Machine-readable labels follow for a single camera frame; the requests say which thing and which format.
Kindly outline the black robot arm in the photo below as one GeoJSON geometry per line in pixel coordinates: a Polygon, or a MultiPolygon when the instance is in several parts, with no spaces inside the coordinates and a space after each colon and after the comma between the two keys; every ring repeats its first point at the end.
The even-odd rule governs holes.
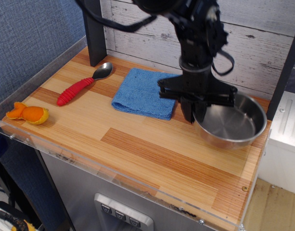
{"type": "Polygon", "coordinates": [[[184,118],[202,121],[207,107],[216,104],[234,106],[237,88],[216,79],[213,59],[218,53],[233,64],[222,50],[228,33],[220,21],[215,0],[136,0],[134,3],[150,15],[162,15],[174,26],[181,47],[179,65],[182,75],[158,81],[161,98],[177,100],[184,118]]]}

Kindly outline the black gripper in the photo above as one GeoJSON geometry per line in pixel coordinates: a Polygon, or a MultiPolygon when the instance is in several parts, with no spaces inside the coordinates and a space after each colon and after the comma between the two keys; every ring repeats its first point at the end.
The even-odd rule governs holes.
{"type": "Polygon", "coordinates": [[[180,101],[181,110],[186,121],[194,122],[194,115],[198,122],[203,122],[207,108],[211,104],[234,106],[237,88],[216,79],[211,68],[204,71],[183,70],[182,75],[164,78],[157,82],[160,87],[161,98],[180,101]]]}

